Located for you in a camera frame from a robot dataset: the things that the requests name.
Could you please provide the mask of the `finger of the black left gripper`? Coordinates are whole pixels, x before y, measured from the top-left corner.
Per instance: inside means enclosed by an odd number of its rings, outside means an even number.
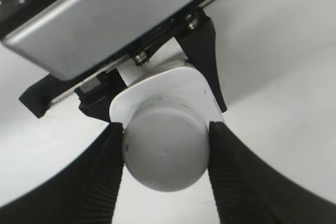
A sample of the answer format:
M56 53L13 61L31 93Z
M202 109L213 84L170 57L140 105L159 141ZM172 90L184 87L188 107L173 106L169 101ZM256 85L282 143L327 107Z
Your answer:
M102 72L75 89L80 100L79 110L88 117L110 123L109 107L126 84L117 70Z
M205 77L222 113L227 111L218 78L216 31L210 17L197 8L187 19L188 28L176 40L189 62Z

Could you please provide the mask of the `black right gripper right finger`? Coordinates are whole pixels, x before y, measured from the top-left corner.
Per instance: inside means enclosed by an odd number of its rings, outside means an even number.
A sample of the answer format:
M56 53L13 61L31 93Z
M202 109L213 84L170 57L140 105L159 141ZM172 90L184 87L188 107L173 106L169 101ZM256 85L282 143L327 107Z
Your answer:
M220 223L335 223L335 204L276 171L225 123L211 122L209 139Z

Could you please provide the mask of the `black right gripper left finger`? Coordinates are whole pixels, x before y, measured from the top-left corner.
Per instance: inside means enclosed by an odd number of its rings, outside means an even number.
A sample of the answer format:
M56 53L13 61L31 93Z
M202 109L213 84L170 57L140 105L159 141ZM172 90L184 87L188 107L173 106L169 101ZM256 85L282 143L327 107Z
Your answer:
M112 223L124 166L122 137L122 124L109 124L61 172L1 207L1 223Z

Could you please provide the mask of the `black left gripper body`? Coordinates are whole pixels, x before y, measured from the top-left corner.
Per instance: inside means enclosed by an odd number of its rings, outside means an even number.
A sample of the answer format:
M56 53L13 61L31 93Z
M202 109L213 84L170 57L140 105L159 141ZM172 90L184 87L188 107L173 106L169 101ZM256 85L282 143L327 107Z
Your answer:
M36 17L57 0L1 0L1 44L9 33ZM133 59L142 66L170 39L188 28L187 19L197 8L214 0L192 0L176 13L156 25L140 38L113 53L101 64L70 80L61 80L48 75L29 87L20 97L20 102L36 117L40 118L56 103L75 93L75 89L95 78L102 72L116 70L117 65Z

